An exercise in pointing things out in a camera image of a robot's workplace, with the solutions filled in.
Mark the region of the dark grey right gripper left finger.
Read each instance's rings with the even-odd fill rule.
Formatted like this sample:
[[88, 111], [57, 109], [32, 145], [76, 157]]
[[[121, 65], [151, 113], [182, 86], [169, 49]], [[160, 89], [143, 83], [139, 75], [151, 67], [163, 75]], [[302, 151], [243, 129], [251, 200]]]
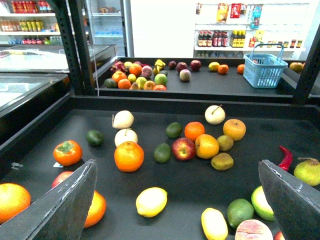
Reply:
[[0, 226], [2, 240], [78, 240], [97, 182], [97, 163], [88, 160], [26, 210]]

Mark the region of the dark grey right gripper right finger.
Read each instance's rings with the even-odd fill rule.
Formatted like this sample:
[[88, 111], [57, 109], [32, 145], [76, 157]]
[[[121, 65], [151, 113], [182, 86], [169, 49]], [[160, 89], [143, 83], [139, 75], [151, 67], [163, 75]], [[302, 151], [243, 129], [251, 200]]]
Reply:
[[320, 192], [265, 159], [258, 176], [275, 220], [287, 240], [320, 238]]

